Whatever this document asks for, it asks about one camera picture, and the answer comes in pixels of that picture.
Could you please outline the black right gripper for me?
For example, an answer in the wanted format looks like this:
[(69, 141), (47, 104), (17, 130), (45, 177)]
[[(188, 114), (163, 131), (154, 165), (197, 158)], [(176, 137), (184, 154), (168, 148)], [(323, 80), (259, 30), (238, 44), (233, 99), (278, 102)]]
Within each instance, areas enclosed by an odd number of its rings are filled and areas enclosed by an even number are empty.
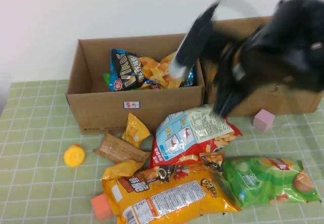
[(217, 41), (214, 46), (217, 94), (213, 112), (218, 116), (226, 116), (245, 99), (245, 94), (256, 90), (253, 73), (246, 66), (246, 52), (246, 41)]

